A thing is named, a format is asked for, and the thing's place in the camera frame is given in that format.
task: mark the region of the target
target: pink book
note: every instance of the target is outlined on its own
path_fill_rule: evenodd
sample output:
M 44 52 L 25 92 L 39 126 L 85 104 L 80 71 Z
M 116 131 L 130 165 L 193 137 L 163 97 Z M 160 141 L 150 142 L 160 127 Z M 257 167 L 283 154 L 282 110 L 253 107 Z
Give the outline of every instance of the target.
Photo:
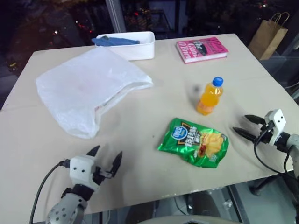
M 228 54 L 228 50 L 216 37 L 178 41 L 177 48 L 185 63 L 226 57 Z

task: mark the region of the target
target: black cable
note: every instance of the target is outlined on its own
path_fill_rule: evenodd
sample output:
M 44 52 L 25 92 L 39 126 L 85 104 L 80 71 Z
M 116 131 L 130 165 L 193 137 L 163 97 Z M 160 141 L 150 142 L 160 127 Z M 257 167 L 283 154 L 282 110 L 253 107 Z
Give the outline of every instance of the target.
M 32 210 L 31 210 L 31 214 L 30 214 L 30 221 L 29 221 L 29 224 L 33 224 L 33 216 L 34 216 L 34 213 L 36 211 L 36 205 L 37 205 L 37 201 L 38 201 L 38 197 L 42 191 L 42 188 L 43 188 L 43 185 L 45 184 L 46 180 L 48 179 L 48 177 L 51 175 L 51 173 L 59 166 L 64 166 L 66 161 L 61 161 L 59 162 L 58 164 L 56 164 L 48 173 L 47 175 L 44 177 L 41 185 L 39 186 L 38 190 L 37 190 L 37 193 L 36 193 L 36 198 L 34 199 L 34 202 L 33 202 L 33 206 L 32 206 Z
M 279 175 L 283 175 L 283 173 L 281 173 L 281 172 L 279 172 L 279 171 L 277 171 L 277 170 L 275 170 L 275 169 L 269 167 L 267 164 L 265 164 L 265 163 L 258 157 L 258 155 L 257 155 L 256 147 L 257 147 L 257 145 L 260 143 L 262 137 L 263 137 L 267 132 L 268 132 L 268 129 L 265 129 L 265 130 L 260 134 L 260 136 L 258 136 L 258 138 L 255 140 L 255 142 L 254 142 L 254 154 L 256 155 L 256 158 L 261 162 L 261 164 L 263 164 L 266 168 L 268 168 L 269 170 L 271 170 L 271 171 L 273 171 L 273 172 L 275 172 L 275 173 L 277 173 L 277 174 L 279 174 Z M 285 168 L 286 162 L 287 162 L 287 160 L 289 159 L 289 156 L 290 156 L 289 152 L 290 152 L 290 151 L 288 151 L 288 153 L 287 153 L 287 155 L 286 155 L 286 158 L 285 158 L 285 161 L 284 161 L 284 169 L 285 169 L 285 170 L 286 170 L 286 168 Z M 288 176 L 289 176 L 290 178 L 297 180 L 295 177 L 291 176 L 288 172 L 287 172 L 287 174 L 288 174 Z
M 184 212 L 179 208 L 176 198 L 174 197 L 173 199 L 174 199 L 174 202 L 175 202 L 175 204 L 176 204 L 178 210 L 186 216 L 187 214 L 184 213 Z

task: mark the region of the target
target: orange juice bottle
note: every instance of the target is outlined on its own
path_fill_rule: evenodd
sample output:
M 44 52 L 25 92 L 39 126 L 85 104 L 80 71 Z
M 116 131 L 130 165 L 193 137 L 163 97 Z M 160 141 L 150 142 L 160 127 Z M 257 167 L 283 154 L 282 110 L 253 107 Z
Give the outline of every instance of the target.
M 213 112 L 214 107 L 218 104 L 220 96 L 223 94 L 223 78 L 215 77 L 212 83 L 206 85 L 205 92 L 197 104 L 197 111 L 203 115 Z

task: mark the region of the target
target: potato chip bag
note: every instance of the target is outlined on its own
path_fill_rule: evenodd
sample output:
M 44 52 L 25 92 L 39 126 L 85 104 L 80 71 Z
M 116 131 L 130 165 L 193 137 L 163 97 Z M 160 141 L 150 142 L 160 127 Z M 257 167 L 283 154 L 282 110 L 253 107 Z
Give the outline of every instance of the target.
M 216 168 L 228 149 L 228 138 L 219 131 L 175 118 L 159 151 L 180 155 L 192 165 Z

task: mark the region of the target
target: beige tabletop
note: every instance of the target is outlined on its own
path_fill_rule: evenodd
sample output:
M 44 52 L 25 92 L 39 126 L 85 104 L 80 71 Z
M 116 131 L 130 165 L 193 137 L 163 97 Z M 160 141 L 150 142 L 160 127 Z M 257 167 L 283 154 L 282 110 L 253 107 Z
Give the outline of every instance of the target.
M 177 40 L 156 41 L 155 58 L 135 61 L 154 82 L 154 87 L 129 93 L 101 120 L 94 139 L 70 136 L 53 119 L 37 95 L 35 78 L 89 47 L 35 52 L 0 112 L 0 216 L 6 224 L 28 223 L 36 191 L 46 173 L 60 160 L 85 154 L 100 144 L 97 163 L 109 168 L 123 151 L 119 173 L 103 182 L 86 210 L 94 213 L 161 198 L 201 191 L 273 175 L 255 158 L 253 144 L 242 139 L 233 126 L 258 133 L 258 126 L 244 114 L 264 116 L 281 108 L 285 131 L 299 133 L 299 107 L 269 75 L 234 34 L 218 35 L 229 50 L 227 58 L 184 64 L 175 48 Z M 224 78 L 224 94 L 215 111 L 198 114 L 194 102 L 215 76 Z M 176 155 L 157 151 L 174 117 L 213 127 L 226 134 L 229 148 L 218 168 L 198 168 Z M 285 154 L 261 144 L 262 160 L 282 171 Z M 292 160 L 287 169 L 292 169 Z M 71 187 L 68 169 L 58 168 L 46 182 L 34 221 L 45 220 Z

